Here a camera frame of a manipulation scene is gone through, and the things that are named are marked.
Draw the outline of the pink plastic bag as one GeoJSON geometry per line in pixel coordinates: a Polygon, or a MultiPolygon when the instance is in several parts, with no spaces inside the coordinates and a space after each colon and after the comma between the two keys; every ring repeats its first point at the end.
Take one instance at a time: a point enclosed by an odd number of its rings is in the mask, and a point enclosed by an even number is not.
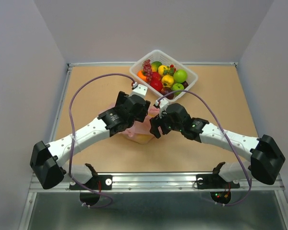
{"type": "Polygon", "coordinates": [[[150,125],[149,120],[152,117],[155,117],[156,115],[159,115],[159,109],[157,109],[153,106],[150,106],[148,109],[148,114],[145,117],[143,122],[135,121],[132,127],[127,128],[125,131],[120,132],[120,135],[125,137],[126,139],[134,141],[134,142],[136,142],[135,137],[137,136],[137,134],[152,135],[150,133],[151,125],[150,125]]]}

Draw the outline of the orange fruit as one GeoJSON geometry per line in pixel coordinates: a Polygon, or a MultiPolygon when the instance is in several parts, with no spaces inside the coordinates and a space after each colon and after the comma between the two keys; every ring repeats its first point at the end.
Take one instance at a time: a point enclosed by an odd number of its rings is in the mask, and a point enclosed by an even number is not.
{"type": "Polygon", "coordinates": [[[135,141],[139,144],[147,144],[151,139],[153,139],[153,136],[147,134],[137,134],[135,137],[135,141]]]}

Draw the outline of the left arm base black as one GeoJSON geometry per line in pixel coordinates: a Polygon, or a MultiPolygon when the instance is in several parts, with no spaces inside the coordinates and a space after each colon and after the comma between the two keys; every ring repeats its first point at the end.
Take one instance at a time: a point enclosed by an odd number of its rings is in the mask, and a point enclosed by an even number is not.
{"type": "Polygon", "coordinates": [[[113,203],[113,198],[106,194],[112,189],[112,175],[93,176],[85,184],[70,182],[69,190],[79,193],[79,200],[83,207],[103,208],[113,203]]]}

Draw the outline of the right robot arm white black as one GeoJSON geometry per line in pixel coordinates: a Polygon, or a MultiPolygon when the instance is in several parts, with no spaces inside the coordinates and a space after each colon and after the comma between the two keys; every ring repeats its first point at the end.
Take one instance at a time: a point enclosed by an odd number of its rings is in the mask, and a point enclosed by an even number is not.
{"type": "Polygon", "coordinates": [[[150,133],[156,138],[171,131],[181,133],[186,139],[210,144],[231,151],[236,163],[220,163],[211,175],[213,185],[222,187],[227,182],[256,179],[273,185],[286,160],[276,141],[269,135],[249,137],[216,126],[201,118],[191,117],[179,103],[156,101],[159,114],[150,119],[150,133]]]}

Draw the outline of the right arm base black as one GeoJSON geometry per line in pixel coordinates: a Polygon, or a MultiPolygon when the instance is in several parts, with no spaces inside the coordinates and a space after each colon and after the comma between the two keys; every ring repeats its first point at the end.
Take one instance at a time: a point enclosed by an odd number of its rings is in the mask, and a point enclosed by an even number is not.
{"type": "Polygon", "coordinates": [[[210,174],[197,174],[193,183],[193,188],[197,189],[217,189],[216,192],[210,192],[210,196],[216,203],[227,205],[231,201],[231,189],[240,188],[240,183],[226,182],[219,175],[225,162],[219,163],[210,174]]]}

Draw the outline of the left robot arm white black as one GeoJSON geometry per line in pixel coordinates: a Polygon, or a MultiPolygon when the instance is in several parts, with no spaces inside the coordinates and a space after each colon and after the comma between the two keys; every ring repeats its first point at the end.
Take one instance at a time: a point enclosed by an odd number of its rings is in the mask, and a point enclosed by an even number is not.
{"type": "Polygon", "coordinates": [[[43,189],[51,189],[64,179],[69,170],[70,156],[94,143],[107,139],[143,122],[150,102],[145,100],[147,88],[140,85],[131,94],[119,92],[114,107],[102,112],[88,125],[57,141],[33,146],[30,166],[43,189]]]}

